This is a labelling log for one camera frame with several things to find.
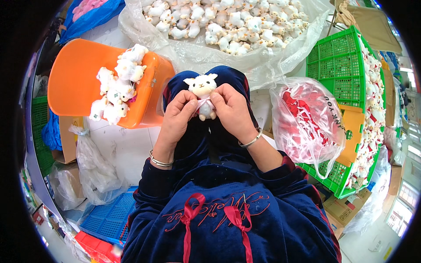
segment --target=red plastic crate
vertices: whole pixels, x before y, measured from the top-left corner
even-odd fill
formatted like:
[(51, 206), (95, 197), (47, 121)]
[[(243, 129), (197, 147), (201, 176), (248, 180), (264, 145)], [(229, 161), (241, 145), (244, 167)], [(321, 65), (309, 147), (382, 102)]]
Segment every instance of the red plastic crate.
[(83, 231), (80, 231), (75, 239), (95, 261), (99, 263), (120, 263), (120, 258), (116, 258), (111, 253), (112, 245), (110, 243), (99, 240)]

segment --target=woman's left hand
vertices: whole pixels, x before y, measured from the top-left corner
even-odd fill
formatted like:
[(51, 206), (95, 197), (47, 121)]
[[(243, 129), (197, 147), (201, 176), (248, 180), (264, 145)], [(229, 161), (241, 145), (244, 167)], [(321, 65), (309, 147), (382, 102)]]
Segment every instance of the woman's left hand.
[(155, 160), (170, 163), (174, 149), (187, 129), (187, 123), (196, 111), (197, 97), (188, 90), (180, 91), (168, 104), (161, 131), (153, 150)]

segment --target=woman's right hand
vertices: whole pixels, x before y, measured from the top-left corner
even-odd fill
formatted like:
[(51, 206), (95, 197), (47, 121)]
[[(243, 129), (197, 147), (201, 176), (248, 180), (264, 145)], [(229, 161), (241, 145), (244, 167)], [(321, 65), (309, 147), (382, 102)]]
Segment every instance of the woman's right hand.
[(225, 83), (217, 87), (210, 94), (210, 100), (224, 128), (241, 143), (247, 144), (258, 135), (244, 96), (231, 85)]

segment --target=blue plastic sheet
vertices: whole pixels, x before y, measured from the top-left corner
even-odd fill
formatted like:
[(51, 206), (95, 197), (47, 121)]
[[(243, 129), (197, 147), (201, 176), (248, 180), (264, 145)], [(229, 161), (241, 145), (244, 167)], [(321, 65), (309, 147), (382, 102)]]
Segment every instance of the blue plastic sheet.
[(64, 21), (64, 26), (67, 30), (62, 30), (60, 44), (64, 44), (68, 40), (79, 37), (86, 31), (108, 22), (114, 16), (120, 14), (121, 10), (125, 7), (124, 0), (108, 0), (99, 8), (92, 9), (73, 23), (72, 11), (80, 2), (82, 0), (74, 0), (69, 6), (66, 20)]
[(50, 119), (41, 130), (41, 138), (50, 150), (63, 150), (61, 146), (59, 117), (50, 109)]

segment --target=navy velvet pants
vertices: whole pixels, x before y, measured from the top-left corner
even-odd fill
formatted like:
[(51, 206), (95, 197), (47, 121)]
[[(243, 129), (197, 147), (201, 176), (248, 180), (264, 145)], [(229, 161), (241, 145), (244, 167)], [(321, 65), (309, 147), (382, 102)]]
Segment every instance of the navy velvet pants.
[[(205, 75), (217, 74), (215, 79), (217, 87), (224, 83), (230, 84), (236, 91), (243, 95), (247, 101), (248, 111), (255, 127), (258, 127), (256, 119), (250, 107), (250, 91), (247, 78), (240, 71), (228, 66), (216, 66)], [(172, 99), (181, 91), (188, 90), (189, 86), (183, 81), (187, 78), (199, 76), (194, 71), (183, 71), (175, 75), (168, 83), (163, 92), (164, 111)], [(238, 140), (230, 134), (221, 124), (217, 117), (215, 120), (206, 119), (201, 121), (198, 116), (192, 118), (187, 124), (186, 133), (177, 143), (174, 153), (175, 160), (187, 159), (195, 154), (197, 156), (206, 156), (212, 154), (208, 152), (211, 149), (216, 155), (220, 153), (231, 153), (249, 156), (246, 149), (239, 147)]]

